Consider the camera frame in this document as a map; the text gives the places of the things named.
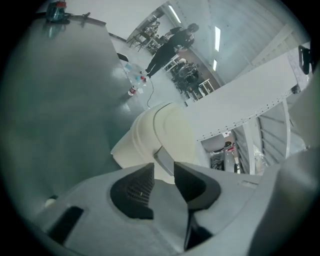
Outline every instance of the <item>person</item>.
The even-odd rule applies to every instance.
[[[162,66],[167,64],[170,59],[179,52],[185,52],[195,41],[194,33],[198,31],[199,26],[195,23],[190,24],[187,29],[175,27],[165,34],[170,37],[168,42],[164,43],[155,53],[149,66],[145,70],[150,79]]]

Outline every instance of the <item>water bottle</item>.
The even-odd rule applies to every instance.
[[[144,85],[145,84],[145,77],[139,73],[136,73],[136,72],[133,72],[133,71],[130,71],[128,73],[128,78],[132,84],[131,88],[129,89],[128,91],[128,94],[130,96],[133,96],[138,88],[141,86],[141,85]]]

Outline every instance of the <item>floor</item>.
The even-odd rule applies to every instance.
[[[127,56],[130,63],[137,64],[142,69],[146,69],[148,67],[152,59],[152,55],[146,49],[142,48],[138,52],[138,47],[135,47],[134,45],[129,47],[130,44],[127,44],[117,38],[111,37],[111,41],[116,52]],[[160,69],[154,76],[152,76],[151,80],[154,92],[149,103],[148,99],[150,98],[153,90],[151,81],[148,81],[146,86],[142,86],[142,90],[139,89],[135,95],[145,110],[147,110],[149,106],[152,108],[163,102],[175,102],[183,108],[186,106],[184,102],[187,98],[176,89],[175,84],[171,81],[170,73],[166,73],[164,70]]]
[[[119,170],[110,151],[145,110],[106,27],[74,20],[35,20],[1,86],[1,175],[29,220],[52,195]]]

